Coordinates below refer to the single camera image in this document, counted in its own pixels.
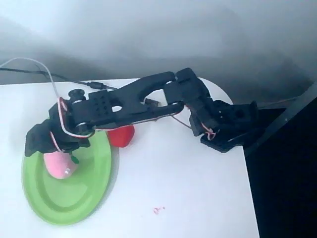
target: red stain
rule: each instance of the red stain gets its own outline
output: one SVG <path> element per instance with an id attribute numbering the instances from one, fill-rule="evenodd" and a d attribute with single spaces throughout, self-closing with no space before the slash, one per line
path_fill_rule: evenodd
<path id="1" fill-rule="evenodd" d="M 153 210 L 153 212 L 154 212 L 156 215 L 158 215 L 160 210 L 161 210 L 161 208 L 155 207 L 154 210 Z"/>

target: white cable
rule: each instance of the white cable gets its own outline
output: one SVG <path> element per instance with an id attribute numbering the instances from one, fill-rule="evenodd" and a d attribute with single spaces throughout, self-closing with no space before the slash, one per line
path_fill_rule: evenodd
<path id="1" fill-rule="evenodd" d="M 51 131 L 50 131 L 50 135 L 51 135 L 51 139 L 52 139 L 52 141 L 53 141 L 53 144 L 54 144 L 54 146 L 56 147 L 56 149 L 58 150 L 58 152 L 62 152 L 61 149 L 59 148 L 59 146 L 58 146 L 56 140 L 55 140 L 55 137 L 54 137 L 53 133 L 52 133 Z"/>
<path id="2" fill-rule="evenodd" d="M 14 60 L 30 60 L 30 61 L 33 61 L 35 63 L 38 63 L 40 64 L 41 66 L 43 66 L 45 68 L 45 70 L 48 72 L 49 74 L 49 77 L 50 77 L 50 80 L 52 82 L 52 85 L 53 85 L 53 89 L 54 89 L 54 92 L 56 94 L 56 97 L 59 98 L 59 94 L 58 94 L 58 91 L 57 91 L 57 88 L 56 88 L 56 85 L 53 81 L 53 78 L 52 78 L 52 75 L 51 75 L 51 72 L 50 70 L 41 62 L 35 60 L 35 59 L 30 59 L 30 58 L 23 58 L 23 57 L 17 57 L 17 58 L 12 58 L 12 59 L 9 59 L 7 62 L 4 62 L 3 64 L 0 65 L 0 68 L 2 68 L 3 66 L 5 66 L 6 64 L 10 63 L 11 61 L 14 61 Z"/>

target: black cable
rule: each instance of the black cable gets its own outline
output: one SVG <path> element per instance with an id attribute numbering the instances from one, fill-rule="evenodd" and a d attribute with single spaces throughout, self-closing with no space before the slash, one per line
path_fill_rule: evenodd
<path id="1" fill-rule="evenodd" d="M 42 74 L 45 77 L 49 75 L 46 71 L 42 71 L 42 70 L 21 70 L 21 69 L 15 69 L 15 68 L 0 68 L 0 71 Z M 100 82 L 91 81 L 91 82 L 86 83 L 86 82 L 82 82 L 82 81 L 75 81 L 75 80 L 66 78 L 66 77 L 61 76 L 61 75 L 56 74 L 56 73 L 51 73 L 51 75 L 52 75 L 52 77 L 60 78 L 65 82 L 72 82 L 72 83 L 77 83 L 77 84 L 81 84 L 81 85 L 86 85 L 86 86 L 93 88 L 93 89 L 111 89 L 111 90 L 116 89 L 114 87 L 107 86 L 107 85 L 100 83 Z"/>

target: gray wall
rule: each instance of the gray wall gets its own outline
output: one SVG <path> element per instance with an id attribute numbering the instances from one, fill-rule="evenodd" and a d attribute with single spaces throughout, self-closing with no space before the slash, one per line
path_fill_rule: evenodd
<path id="1" fill-rule="evenodd" d="M 316 0 L 2 0 L 0 60 L 32 57 L 75 79 L 192 67 L 235 102 L 274 101 L 317 76 L 316 13 Z M 46 80 L 0 75 L 1 83 Z"/>

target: mounting hole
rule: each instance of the mounting hole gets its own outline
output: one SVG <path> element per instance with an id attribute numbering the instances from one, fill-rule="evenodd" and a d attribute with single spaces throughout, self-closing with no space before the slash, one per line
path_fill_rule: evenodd
<path id="1" fill-rule="evenodd" d="M 236 110 L 235 115 L 236 115 L 237 118 L 242 118 L 242 117 L 244 117 L 244 112 L 241 109 L 240 110 Z"/>
<path id="2" fill-rule="evenodd" d="M 115 113 L 115 112 L 118 112 L 122 109 L 121 106 L 115 106 L 115 107 L 112 107 L 112 111 Z"/>

